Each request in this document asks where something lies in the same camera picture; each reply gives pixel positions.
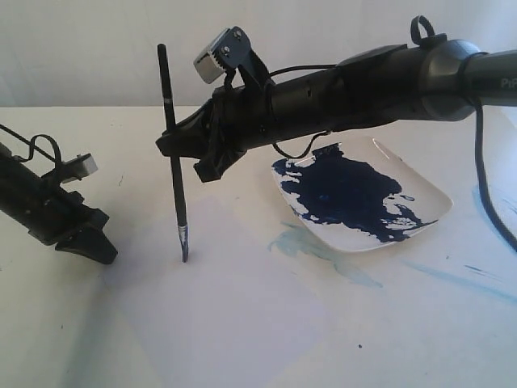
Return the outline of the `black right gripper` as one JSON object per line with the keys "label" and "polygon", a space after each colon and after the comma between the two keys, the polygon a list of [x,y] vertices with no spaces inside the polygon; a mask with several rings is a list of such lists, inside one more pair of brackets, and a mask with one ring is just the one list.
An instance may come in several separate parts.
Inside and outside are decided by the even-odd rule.
{"label": "black right gripper", "polygon": [[166,116],[157,148],[165,157],[201,158],[194,169],[202,182],[221,179],[247,150],[279,141],[272,103],[277,86],[269,82],[257,94],[243,86],[217,88],[187,119],[175,123]]}

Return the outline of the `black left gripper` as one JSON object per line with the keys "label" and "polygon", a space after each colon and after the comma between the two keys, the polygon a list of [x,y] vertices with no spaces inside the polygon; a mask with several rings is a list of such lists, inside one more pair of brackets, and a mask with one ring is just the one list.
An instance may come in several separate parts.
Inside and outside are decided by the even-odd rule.
{"label": "black left gripper", "polygon": [[[77,192],[67,196],[50,196],[23,213],[28,233],[56,251],[80,255],[109,265],[118,255],[115,246],[103,232],[109,216],[101,209],[82,203]],[[80,239],[72,239],[81,233]]]}

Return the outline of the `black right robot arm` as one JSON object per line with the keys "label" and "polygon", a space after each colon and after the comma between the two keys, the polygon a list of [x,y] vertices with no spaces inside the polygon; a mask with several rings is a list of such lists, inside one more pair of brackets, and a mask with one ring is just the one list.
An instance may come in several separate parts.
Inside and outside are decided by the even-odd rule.
{"label": "black right robot arm", "polygon": [[464,40],[389,45],[286,82],[220,87],[157,146],[167,157],[195,158],[210,182],[257,147],[397,120],[459,121],[476,103],[515,105],[515,52],[483,53]]}

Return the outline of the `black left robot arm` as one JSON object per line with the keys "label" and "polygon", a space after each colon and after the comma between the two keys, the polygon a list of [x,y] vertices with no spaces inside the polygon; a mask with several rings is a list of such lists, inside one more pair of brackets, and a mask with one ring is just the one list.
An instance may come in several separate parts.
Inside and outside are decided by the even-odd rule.
{"label": "black left robot arm", "polygon": [[1,147],[1,211],[24,226],[45,246],[112,264],[118,251],[103,232],[109,220],[101,209],[83,204],[79,192],[63,183],[80,180],[98,170],[91,154],[78,155],[38,176],[4,145]]}

